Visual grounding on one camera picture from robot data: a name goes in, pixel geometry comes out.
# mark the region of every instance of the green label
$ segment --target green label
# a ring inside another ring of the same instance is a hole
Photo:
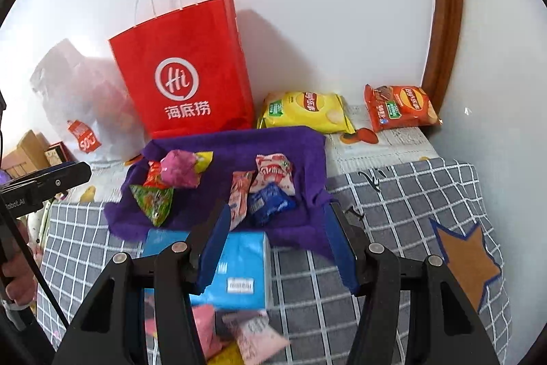
[[[395,101],[386,101],[386,108],[387,108],[387,114],[392,120],[401,118],[401,112],[399,112],[399,108],[397,107],[397,104],[395,103]]]
[[[282,116],[283,115],[283,106],[281,105],[281,100],[274,101],[270,103],[270,109],[268,110],[270,116]]]

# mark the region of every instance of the snack packet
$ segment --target snack packet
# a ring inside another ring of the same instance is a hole
[[[172,187],[196,188],[212,160],[212,152],[171,150],[161,160],[161,181]]]
[[[274,214],[296,208],[296,203],[275,183],[249,196],[249,212],[256,226],[264,226]]]
[[[169,186],[161,180],[161,163],[159,161],[148,161],[148,175],[143,186],[167,189]]]
[[[173,201],[173,188],[159,188],[141,186],[139,184],[129,185],[129,189],[135,197],[139,208],[155,227],[161,226],[171,211]]]
[[[207,365],[244,365],[239,347],[231,342],[226,348],[207,361]]]
[[[236,339],[245,365],[259,365],[290,344],[268,324],[265,317],[239,321],[237,316],[226,314],[222,321]]]
[[[157,339],[158,329],[156,326],[155,302],[152,293],[148,295],[145,293],[144,305],[144,329],[149,336],[153,336]],[[205,356],[205,359],[209,359],[222,349],[222,342],[214,332],[214,307],[213,305],[192,307],[192,314],[196,323],[196,330],[198,331],[203,355]]]
[[[375,132],[396,127],[440,125],[426,93],[414,86],[365,87],[365,102]]]
[[[257,128],[285,126],[308,126],[321,133],[355,132],[342,98],[334,93],[270,93]]]
[[[250,193],[256,193],[269,183],[276,183],[287,195],[294,195],[293,164],[283,154],[257,155],[258,175]]]
[[[230,231],[243,221],[247,215],[247,195],[251,187],[254,171],[234,172],[228,205],[231,212]]]

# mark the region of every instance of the pink snack bag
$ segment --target pink snack bag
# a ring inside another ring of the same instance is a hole
[[[257,155],[258,175],[251,185],[254,194],[269,183],[276,183],[287,195],[294,196],[293,164],[283,154]]]
[[[267,315],[242,319],[237,313],[226,314],[222,321],[236,339],[245,365],[259,365],[290,344],[268,325]]]
[[[146,304],[154,307],[154,298],[152,296],[145,298],[144,301]],[[196,322],[203,355],[205,359],[209,359],[220,352],[223,347],[221,340],[214,332],[214,307],[213,305],[192,307],[192,313]],[[155,318],[147,318],[144,321],[144,329],[149,336],[158,338]]]

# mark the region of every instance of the lay's logo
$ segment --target lay's logo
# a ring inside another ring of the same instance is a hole
[[[304,108],[310,112],[319,112],[317,108],[317,94],[311,92],[304,93]]]
[[[406,94],[406,98],[408,99],[408,103],[416,110],[422,110],[423,106],[423,98],[422,95],[419,95],[419,93],[415,92],[412,88],[404,88],[403,92]]]

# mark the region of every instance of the pink candy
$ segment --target pink candy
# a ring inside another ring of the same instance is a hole
[[[200,183],[200,176],[194,166],[198,156],[185,150],[171,150],[161,160],[161,180],[172,187],[196,188]]]

